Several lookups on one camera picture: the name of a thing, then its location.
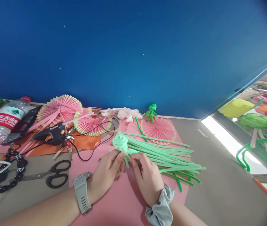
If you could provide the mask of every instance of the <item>hand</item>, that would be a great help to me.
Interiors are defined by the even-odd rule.
[[[149,160],[144,153],[133,154],[130,156],[129,162],[143,198],[152,207],[159,201],[161,191],[165,188],[158,166]]]
[[[112,186],[116,176],[124,170],[125,153],[113,150],[105,154],[92,176],[87,180],[87,197],[90,204],[100,199]]]

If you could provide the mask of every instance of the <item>red bottle label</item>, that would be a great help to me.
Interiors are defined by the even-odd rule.
[[[25,112],[19,108],[6,106],[0,109],[0,126],[13,130],[24,117]]]

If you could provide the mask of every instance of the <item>gray watch strap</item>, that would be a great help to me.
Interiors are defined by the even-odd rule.
[[[85,176],[74,183],[75,194],[78,201],[78,206],[82,214],[86,214],[92,208],[87,197],[87,184]]]

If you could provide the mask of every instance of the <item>plastic water bottle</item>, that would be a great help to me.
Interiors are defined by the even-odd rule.
[[[0,109],[0,143],[11,133],[16,125],[27,114],[31,98],[24,96],[11,101]]]

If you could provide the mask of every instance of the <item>gray scrunchie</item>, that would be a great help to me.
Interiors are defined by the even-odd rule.
[[[173,215],[169,204],[174,197],[174,190],[168,185],[162,190],[159,203],[154,204],[152,208],[146,207],[145,217],[154,226],[170,226],[173,221]]]

